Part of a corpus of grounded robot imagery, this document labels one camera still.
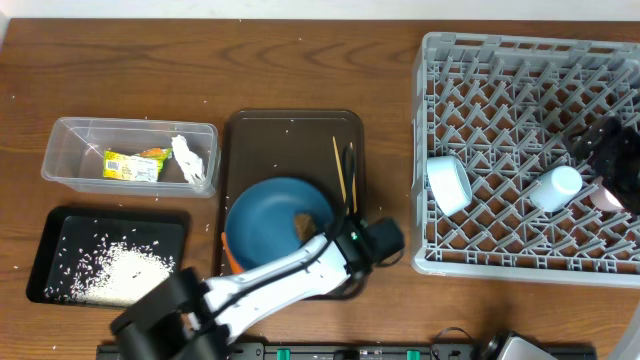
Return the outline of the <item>pink cup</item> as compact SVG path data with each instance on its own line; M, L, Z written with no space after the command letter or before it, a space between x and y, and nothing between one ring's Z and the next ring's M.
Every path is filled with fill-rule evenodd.
M595 185L595 191L589 195L592 204L599 210L605 212L618 212L624 209L619 200L607 190L603 183L603 178L597 177L593 184Z

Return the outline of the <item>light blue cup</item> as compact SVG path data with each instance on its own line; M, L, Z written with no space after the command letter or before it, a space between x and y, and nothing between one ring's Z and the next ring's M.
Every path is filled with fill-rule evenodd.
M531 203L544 212L564 208L582 188L579 172L570 166L556 167L537 178L539 185L530 193Z

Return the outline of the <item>light blue bowl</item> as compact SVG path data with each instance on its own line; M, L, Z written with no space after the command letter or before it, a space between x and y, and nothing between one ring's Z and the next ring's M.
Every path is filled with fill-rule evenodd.
M454 156L426 161L426 174L435 202L445 216L453 215L472 202L473 192L462 162Z

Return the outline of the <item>dark blue plate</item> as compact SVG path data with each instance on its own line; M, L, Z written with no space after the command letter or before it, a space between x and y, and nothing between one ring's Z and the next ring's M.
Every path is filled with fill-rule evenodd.
M309 215L319 228L334 221L323 193L297 178L259 182L234 202L225 224L228 248L245 271L288 256L302 245L294 218Z

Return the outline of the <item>white napkin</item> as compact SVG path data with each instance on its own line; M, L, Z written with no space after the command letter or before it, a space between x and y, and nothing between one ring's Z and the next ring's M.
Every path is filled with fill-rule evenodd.
M182 135L171 139L173 157L177 161L185 180L191 185L202 185L206 179L204 163L201 157L189 149Z

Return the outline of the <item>yellow green snack wrapper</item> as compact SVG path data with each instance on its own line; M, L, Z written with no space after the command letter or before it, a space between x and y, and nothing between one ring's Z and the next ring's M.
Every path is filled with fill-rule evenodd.
M164 162L171 157L171 148L152 148L134 155L107 150L104 153L103 177L124 181L157 182Z

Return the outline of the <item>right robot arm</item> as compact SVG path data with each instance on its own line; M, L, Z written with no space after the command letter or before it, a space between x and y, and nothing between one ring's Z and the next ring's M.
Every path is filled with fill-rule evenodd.
M619 117L603 117L586 128L565 132L566 150L586 161L624 210L639 215L639 133Z

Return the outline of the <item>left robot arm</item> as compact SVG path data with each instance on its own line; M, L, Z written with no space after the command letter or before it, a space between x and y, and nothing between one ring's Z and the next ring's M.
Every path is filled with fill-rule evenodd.
M200 281L191 268L171 274L111 323L121 356L226 359L236 339L260 320L397 263L405 247L397 223L382 218L368 224L356 209L357 153L351 146L343 148L339 164L345 203L327 231L239 275Z

